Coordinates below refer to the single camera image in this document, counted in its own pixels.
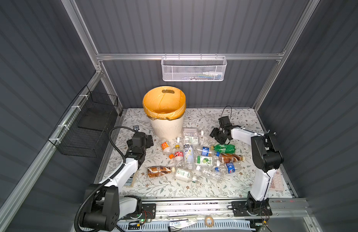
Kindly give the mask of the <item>brown coffee bottle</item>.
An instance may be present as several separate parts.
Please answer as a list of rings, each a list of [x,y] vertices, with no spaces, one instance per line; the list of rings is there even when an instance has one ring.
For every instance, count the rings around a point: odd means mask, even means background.
[[[235,163],[243,161],[243,157],[236,155],[236,154],[228,154],[228,153],[221,153],[218,156],[218,159],[221,163]]]

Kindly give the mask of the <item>bottle red label yellow cap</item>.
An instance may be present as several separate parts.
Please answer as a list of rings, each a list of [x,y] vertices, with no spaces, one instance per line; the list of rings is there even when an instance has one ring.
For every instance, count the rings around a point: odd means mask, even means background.
[[[184,153],[180,145],[175,145],[174,162],[176,167],[183,167],[185,164]]]

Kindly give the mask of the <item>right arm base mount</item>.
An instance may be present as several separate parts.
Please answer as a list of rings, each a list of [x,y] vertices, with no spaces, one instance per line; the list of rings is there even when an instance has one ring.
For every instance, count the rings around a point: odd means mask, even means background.
[[[249,201],[233,201],[227,206],[235,217],[269,217],[272,216],[272,210],[268,201],[249,202]]]

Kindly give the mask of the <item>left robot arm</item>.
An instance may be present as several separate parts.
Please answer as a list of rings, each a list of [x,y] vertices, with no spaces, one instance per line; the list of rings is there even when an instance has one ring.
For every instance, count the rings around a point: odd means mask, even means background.
[[[116,129],[127,129],[133,132],[127,141],[128,149],[123,154],[112,139]],[[118,221],[131,214],[140,214],[142,201],[140,197],[129,195],[120,196],[120,190],[127,180],[142,166],[147,149],[154,145],[151,135],[126,126],[116,126],[108,133],[108,139],[113,148],[121,155],[122,163],[111,175],[99,182],[91,184],[85,191],[83,203],[76,212],[74,230],[83,232],[85,228],[92,232],[111,232],[118,227]]]

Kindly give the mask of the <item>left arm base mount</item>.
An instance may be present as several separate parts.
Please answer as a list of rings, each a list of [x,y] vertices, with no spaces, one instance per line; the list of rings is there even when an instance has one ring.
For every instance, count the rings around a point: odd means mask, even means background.
[[[141,210],[138,213],[132,213],[123,217],[123,220],[141,220],[141,219],[155,219],[156,204],[142,204]]]

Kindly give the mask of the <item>tall clear bottle dark label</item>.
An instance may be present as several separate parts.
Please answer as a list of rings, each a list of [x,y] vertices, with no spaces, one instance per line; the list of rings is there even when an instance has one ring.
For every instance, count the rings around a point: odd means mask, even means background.
[[[193,157],[193,144],[190,142],[189,138],[185,138],[183,145],[184,158],[185,158],[185,167],[189,170],[192,170],[194,167],[194,157]]]

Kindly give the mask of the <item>clear bottle blue label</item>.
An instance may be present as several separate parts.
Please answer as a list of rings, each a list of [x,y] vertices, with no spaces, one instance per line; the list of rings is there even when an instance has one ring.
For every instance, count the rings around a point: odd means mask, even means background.
[[[233,174],[241,170],[241,164],[238,162],[222,163],[220,166],[215,167],[214,170],[222,175]]]
[[[206,156],[206,157],[215,157],[217,155],[217,152],[213,146],[210,147],[199,146],[195,148],[195,151],[198,155]]]

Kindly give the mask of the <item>brown tea bottle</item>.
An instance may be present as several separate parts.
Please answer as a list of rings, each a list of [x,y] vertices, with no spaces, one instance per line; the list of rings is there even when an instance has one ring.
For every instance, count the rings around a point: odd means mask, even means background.
[[[150,178],[161,177],[167,174],[171,174],[175,170],[176,167],[152,166],[147,168],[147,175]]]

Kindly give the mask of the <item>bottle green lime label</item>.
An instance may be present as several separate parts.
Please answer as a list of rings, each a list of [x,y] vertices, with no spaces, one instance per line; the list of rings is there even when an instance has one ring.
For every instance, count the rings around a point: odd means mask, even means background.
[[[220,166],[220,161],[219,160],[214,159],[213,157],[202,156],[202,155],[198,155],[195,158],[194,163],[196,165],[205,166],[205,167],[218,167],[218,166]]]

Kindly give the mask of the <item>small bottle orange label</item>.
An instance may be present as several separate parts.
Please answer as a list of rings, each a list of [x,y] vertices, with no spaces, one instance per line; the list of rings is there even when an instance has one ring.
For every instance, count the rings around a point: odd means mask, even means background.
[[[167,140],[166,138],[161,138],[160,139],[160,147],[161,147],[163,153],[168,154],[168,155],[170,154],[171,146],[170,146],[169,140]]]

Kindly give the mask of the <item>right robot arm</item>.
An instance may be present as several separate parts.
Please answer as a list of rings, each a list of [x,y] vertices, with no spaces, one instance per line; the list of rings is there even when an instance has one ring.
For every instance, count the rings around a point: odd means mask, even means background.
[[[276,137],[272,132],[259,134],[239,125],[233,125],[228,116],[219,118],[219,127],[214,128],[210,137],[225,145],[233,139],[251,146],[252,160],[257,167],[251,190],[247,194],[246,209],[251,215],[269,206],[271,182],[283,163]]]

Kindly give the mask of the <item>green plastic bottle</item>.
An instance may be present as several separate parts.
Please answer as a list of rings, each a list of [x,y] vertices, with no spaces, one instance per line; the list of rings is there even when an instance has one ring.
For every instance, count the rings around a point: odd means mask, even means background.
[[[236,146],[235,145],[231,145],[231,144],[218,144],[218,145],[215,145],[214,147],[214,150],[216,152],[219,152],[219,153],[229,153],[229,154],[234,154],[236,152]]]

